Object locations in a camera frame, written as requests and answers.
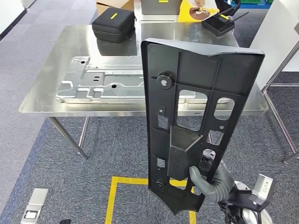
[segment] black zipper case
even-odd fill
[[[109,7],[92,22],[92,30],[99,40],[120,43],[134,30],[133,11]]]

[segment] black plastic panel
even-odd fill
[[[264,55],[251,49],[159,39],[142,42],[141,52],[148,131],[149,189],[174,214],[199,211],[205,196],[191,192],[193,184],[189,178],[189,167],[199,167],[203,151],[211,149],[216,155],[211,169],[202,174],[208,182],[213,179]],[[208,96],[199,131],[177,124],[180,90]],[[220,98],[235,102],[230,119],[214,116]],[[159,127],[159,115],[168,118],[168,128]],[[207,142],[211,130],[223,134],[220,145]],[[158,158],[165,160],[164,168],[157,165]],[[170,185],[170,178],[189,179],[182,190]]]

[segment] table surface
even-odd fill
[[[145,116],[144,104],[66,104],[57,101],[55,95],[72,57],[90,56],[91,63],[102,66],[128,66],[128,63],[140,66],[140,45],[149,37],[238,46],[231,32],[216,37],[200,23],[136,23],[136,34],[122,44],[97,41],[90,25],[67,26],[48,55],[19,111],[45,117]],[[182,104],[178,115],[202,116],[205,106]],[[218,105],[215,115],[230,115],[233,107],[231,103]],[[267,109],[262,93],[254,84],[242,115],[258,116]]]

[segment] white wall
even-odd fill
[[[20,0],[0,0],[0,34],[23,10]]]
[[[274,0],[269,9],[251,45],[266,55],[256,78],[260,89],[299,41],[299,35],[294,29],[298,22],[299,0]]]

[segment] yellow tag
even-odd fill
[[[224,19],[227,19],[227,20],[229,20],[229,18],[227,17],[227,16],[225,16],[225,15],[220,15],[221,17],[223,17]]]
[[[116,17],[116,16],[117,16],[117,15],[118,15],[117,13],[115,13],[114,15],[111,16],[110,20],[114,19],[114,17]]]

